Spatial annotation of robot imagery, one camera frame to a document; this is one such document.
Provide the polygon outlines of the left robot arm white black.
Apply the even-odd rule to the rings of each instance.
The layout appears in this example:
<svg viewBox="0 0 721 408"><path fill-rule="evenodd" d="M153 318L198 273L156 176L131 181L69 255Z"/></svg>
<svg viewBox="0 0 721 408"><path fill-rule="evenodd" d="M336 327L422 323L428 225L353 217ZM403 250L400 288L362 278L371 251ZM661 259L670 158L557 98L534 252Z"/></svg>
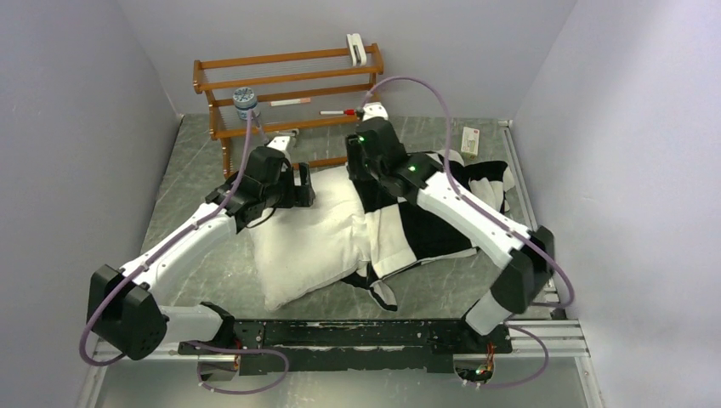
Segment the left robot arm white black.
<svg viewBox="0 0 721 408"><path fill-rule="evenodd" d="M165 343L238 346L232 314L210 302L171 307L168 290L219 243L257 226L266 209L312 204L309 164L300 165L295 179L291 148L292 137L280 136L248 151L242 170L207 195L163 241L120 269L104 265L93 273L80 343L85 361L95 362L86 350L91 333L131 360L141 360Z"/></svg>

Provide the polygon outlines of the black white checkered pillowcase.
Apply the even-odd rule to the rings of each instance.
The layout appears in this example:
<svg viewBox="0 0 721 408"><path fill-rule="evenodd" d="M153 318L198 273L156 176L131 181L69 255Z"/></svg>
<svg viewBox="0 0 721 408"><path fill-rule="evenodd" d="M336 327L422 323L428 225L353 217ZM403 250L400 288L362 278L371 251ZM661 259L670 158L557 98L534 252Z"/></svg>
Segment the black white checkered pillowcase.
<svg viewBox="0 0 721 408"><path fill-rule="evenodd" d="M515 186L505 161L466 164L451 152L450 169L463 187L494 210L505 215L507 193ZM369 259L342 282L367 291L384 310L395 312L398 302L384 282L421 264L439 259L466 258L479 249L440 217L403 198L396 198L375 181L353 181L365 213Z"/></svg>

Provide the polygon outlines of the white pillow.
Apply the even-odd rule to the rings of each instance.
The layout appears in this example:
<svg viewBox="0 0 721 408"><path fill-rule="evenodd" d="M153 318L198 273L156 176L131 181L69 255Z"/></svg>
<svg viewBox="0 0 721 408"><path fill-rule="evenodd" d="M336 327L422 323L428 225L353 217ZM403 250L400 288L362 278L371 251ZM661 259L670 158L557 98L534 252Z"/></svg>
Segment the white pillow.
<svg viewBox="0 0 721 408"><path fill-rule="evenodd" d="M365 211L345 167L313 173L311 207L278 209L248 232L264 306L275 311L370 261Z"/></svg>

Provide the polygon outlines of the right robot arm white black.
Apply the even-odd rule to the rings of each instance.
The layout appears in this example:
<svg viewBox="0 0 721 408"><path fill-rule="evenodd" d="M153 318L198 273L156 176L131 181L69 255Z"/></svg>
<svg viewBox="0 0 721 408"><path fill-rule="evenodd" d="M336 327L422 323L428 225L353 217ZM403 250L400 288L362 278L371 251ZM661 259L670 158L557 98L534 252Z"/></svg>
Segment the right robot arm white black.
<svg viewBox="0 0 721 408"><path fill-rule="evenodd" d="M413 206L448 224L483 251L501 274L465 312L466 326L481 336L513 315L524 313L542 286L561 272L554 260L554 236L503 221L452 176L450 162L425 153L409 154L389 120L363 120L346 139L349 177L370 215L393 215Z"/></svg>

